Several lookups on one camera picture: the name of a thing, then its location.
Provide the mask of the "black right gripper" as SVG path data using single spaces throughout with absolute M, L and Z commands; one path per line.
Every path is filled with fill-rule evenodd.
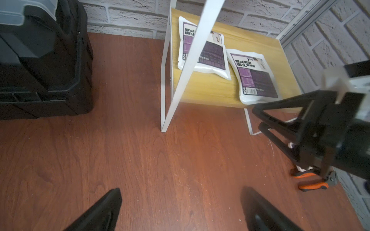
M 256 104 L 252 113 L 262 122 L 259 130 L 295 165 L 316 168 L 322 177 L 335 167 L 360 178 L 370 178 L 370 124 L 357 119 L 364 101 L 362 93 L 345 93 L 337 103 L 337 92 L 316 90 L 288 99 Z M 274 114 L 290 113 L 293 122 Z M 287 143 L 271 132 L 275 130 Z

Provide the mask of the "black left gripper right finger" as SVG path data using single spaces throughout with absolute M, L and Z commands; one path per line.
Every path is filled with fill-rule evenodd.
M 300 231 L 301 228 L 281 213 L 254 188 L 244 186 L 241 206 L 250 231 Z

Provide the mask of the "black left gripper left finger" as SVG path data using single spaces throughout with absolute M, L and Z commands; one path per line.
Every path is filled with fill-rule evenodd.
M 119 188 L 108 191 L 92 207 L 70 224 L 66 231 L 113 231 L 116 228 L 122 197 Z

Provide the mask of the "purple coffee bag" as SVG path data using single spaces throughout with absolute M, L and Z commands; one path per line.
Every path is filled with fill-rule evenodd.
M 239 83 L 239 99 L 244 105 L 282 99 L 275 76 L 262 54 L 226 49 L 227 59 Z
M 180 47 L 178 68 L 180 70 L 185 65 L 196 29 L 197 25 L 182 16 L 179 17 Z M 194 70 L 205 74 L 217 74 L 226 80 L 231 80 L 224 41 L 223 34 L 211 31 Z

